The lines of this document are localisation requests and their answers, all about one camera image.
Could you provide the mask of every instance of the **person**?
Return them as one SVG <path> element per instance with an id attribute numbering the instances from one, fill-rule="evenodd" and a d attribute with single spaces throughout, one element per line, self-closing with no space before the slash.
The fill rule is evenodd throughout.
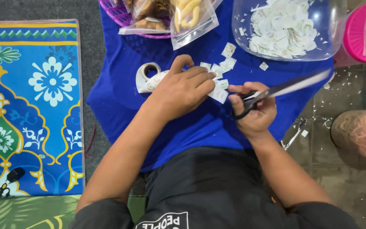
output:
<path id="1" fill-rule="evenodd" d="M 190 67 L 181 72 L 184 65 Z M 353 218 L 275 141 L 268 126 L 276 116 L 274 98 L 237 121 L 252 150 L 199 147 L 183 151 L 147 177 L 147 208 L 134 225 L 128 194 L 145 156 L 171 120 L 193 111 L 213 91 L 214 73 L 177 56 L 169 73 L 111 146 L 79 200 L 71 229 L 358 229 Z M 247 94 L 264 91 L 257 82 L 230 85 Z M 244 110 L 238 95 L 229 100 Z M 262 173 L 283 207 L 262 186 Z"/>

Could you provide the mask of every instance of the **pink lid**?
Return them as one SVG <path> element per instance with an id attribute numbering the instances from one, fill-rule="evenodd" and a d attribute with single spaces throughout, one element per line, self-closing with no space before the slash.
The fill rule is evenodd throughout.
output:
<path id="1" fill-rule="evenodd" d="M 364 30 L 366 24 L 366 4 L 355 9 L 348 17 L 344 34 L 344 47 L 356 61 L 366 63 L 364 49 Z"/>

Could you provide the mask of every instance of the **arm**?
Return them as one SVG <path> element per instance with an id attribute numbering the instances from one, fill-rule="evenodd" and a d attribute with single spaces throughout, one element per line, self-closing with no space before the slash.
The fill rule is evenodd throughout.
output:
<path id="1" fill-rule="evenodd" d="M 181 72 L 184 65 L 190 68 Z M 76 208 L 114 198 L 127 202 L 128 194 L 152 143 L 171 120 L 197 108 L 214 90 L 214 73 L 193 67 L 189 55 L 176 57 L 169 73 L 139 109 L 91 176 Z"/>
<path id="2" fill-rule="evenodd" d="M 247 82 L 244 86 L 229 86 L 231 92 L 246 94 L 250 90 L 265 91 L 261 83 Z M 238 95 L 229 99 L 237 114 L 242 113 L 244 104 Z M 268 131 L 276 116 L 274 98 L 258 103 L 258 109 L 238 120 L 238 128 L 250 141 L 258 157 L 263 174 L 284 207 L 305 202 L 326 202 L 332 204 L 325 190 L 313 180 L 287 152 L 280 147 Z"/>

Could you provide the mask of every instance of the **white flower pattern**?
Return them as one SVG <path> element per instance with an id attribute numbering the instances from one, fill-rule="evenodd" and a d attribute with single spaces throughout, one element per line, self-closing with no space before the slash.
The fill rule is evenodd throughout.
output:
<path id="1" fill-rule="evenodd" d="M 77 85 L 77 80 L 72 78 L 72 74 L 65 72 L 72 66 L 71 63 L 62 69 L 61 63 L 56 62 L 54 57 L 50 57 L 48 62 L 42 64 L 43 71 L 36 63 L 33 63 L 32 66 L 40 71 L 34 72 L 33 77 L 28 80 L 29 85 L 33 86 L 33 90 L 40 92 L 35 100 L 38 100 L 43 93 L 43 99 L 49 101 L 52 107 L 63 101 L 63 95 L 70 101 L 73 100 L 73 97 L 66 93 L 72 91 L 72 86 Z"/>
<path id="2" fill-rule="evenodd" d="M 8 149 L 12 150 L 11 145 L 14 140 L 9 135 L 12 131 L 6 131 L 2 127 L 0 127 L 0 150 L 3 153 L 6 153 Z"/>

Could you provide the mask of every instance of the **pink container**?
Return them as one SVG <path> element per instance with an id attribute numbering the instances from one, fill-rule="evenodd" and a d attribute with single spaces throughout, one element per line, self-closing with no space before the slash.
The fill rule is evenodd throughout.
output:
<path id="1" fill-rule="evenodd" d="M 126 11 L 126 8 L 122 4 L 120 0 L 120 6 L 114 7 L 110 0 L 98 0 L 101 7 L 105 10 L 108 16 L 115 21 L 115 23 L 119 24 L 121 27 L 128 26 L 131 22 L 132 15 Z M 137 34 L 139 36 L 145 38 L 152 38 L 152 39 L 170 39 L 170 34 Z"/>
<path id="2" fill-rule="evenodd" d="M 343 45 L 334 55 L 334 66 L 344 67 L 366 63 L 364 55 L 364 37 L 366 35 L 366 4 L 351 12 L 348 16 Z"/>
<path id="3" fill-rule="evenodd" d="M 338 147 L 366 157 L 366 110 L 340 114 L 331 126 L 331 138 Z"/>

